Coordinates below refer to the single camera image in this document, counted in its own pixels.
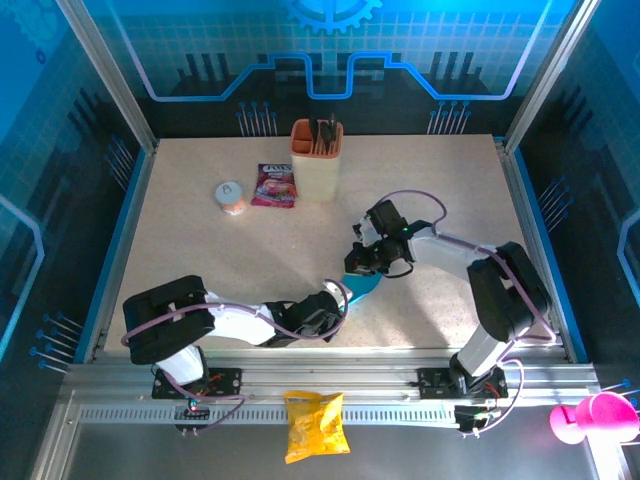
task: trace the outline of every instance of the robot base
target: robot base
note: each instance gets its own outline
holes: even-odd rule
[[[495,399],[508,398],[507,381],[500,368],[494,368],[490,375],[479,379],[463,394],[454,388],[455,382],[449,368],[418,368],[416,386],[420,390],[421,400],[439,400],[456,398]]]
[[[238,395],[242,386],[242,370],[239,368],[209,368],[202,379],[183,385],[183,388],[196,395],[221,397]],[[162,370],[156,372],[151,398],[156,400],[182,400],[184,395],[176,392]]]

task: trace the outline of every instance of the gear logo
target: gear logo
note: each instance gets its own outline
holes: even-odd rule
[[[42,48],[58,31],[53,0],[0,0],[0,13],[9,12],[22,33]]]
[[[347,27],[359,28],[362,19],[371,19],[371,11],[381,7],[380,0],[283,0],[289,18],[301,27],[311,27],[313,33],[324,30],[342,33]]]

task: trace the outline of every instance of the glass panel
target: glass panel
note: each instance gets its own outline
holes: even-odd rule
[[[87,5],[158,136],[288,135],[311,111],[353,134],[502,135],[573,1]]]
[[[139,146],[53,2],[0,2],[0,476],[28,477]]]
[[[587,352],[605,386],[629,378],[634,388],[640,385],[639,18],[638,2],[600,4],[521,145],[543,234]]]

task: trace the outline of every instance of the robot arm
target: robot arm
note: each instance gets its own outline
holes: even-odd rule
[[[128,333],[123,344],[132,363],[156,364],[179,385],[188,386],[207,372],[202,351],[192,345],[206,336],[270,348],[307,337],[330,341],[342,323],[344,296],[348,299],[350,292],[330,281],[324,285],[323,291],[301,302],[246,305],[208,292],[200,277],[183,277],[124,302]]]
[[[423,220],[408,224],[390,200],[376,204],[354,225],[359,241],[345,258],[345,271],[394,278],[390,267],[403,260],[409,268],[396,278],[411,273],[414,264],[427,264],[467,281],[480,325],[451,358],[449,385],[456,396],[473,395],[533,324],[534,310],[546,313],[549,295],[520,245],[510,242],[477,249],[462,239],[436,234],[431,227]],[[493,256],[506,262],[533,309],[509,284]],[[328,342],[344,319],[341,308],[350,298],[344,290],[342,285],[325,282],[325,290],[299,303],[244,305],[220,299],[205,289],[200,277],[188,276],[124,303],[128,333],[123,343],[130,348],[134,364],[157,364],[190,390],[207,372],[202,351],[193,346],[197,340],[223,336],[270,348],[312,336]]]
[[[460,395],[483,385],[513,342],[535,321],[500,265],[483,252],[493,252],[506,262],[538,312],[544,315],[548,310],[549,294],[526,252],[516,243],[485,246],[483,252],[469,248],[466,241],[436,234],[423,220],[408,224],[390,200],[376,204],[353,228],[359,242],[345,259],[347,273],[389,277],[391,265],[403,260],[408,269],[390,278],[411,273],[414,264],[427,264],[470,284],[480,325],[450,361],[451,382]]]

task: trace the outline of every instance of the yellow bag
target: yellow bag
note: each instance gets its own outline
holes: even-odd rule
[[[287,464],[313,455],[349,453],[342,429],[342,393],[320,395],[287,392],[284,402],[289,415]]]

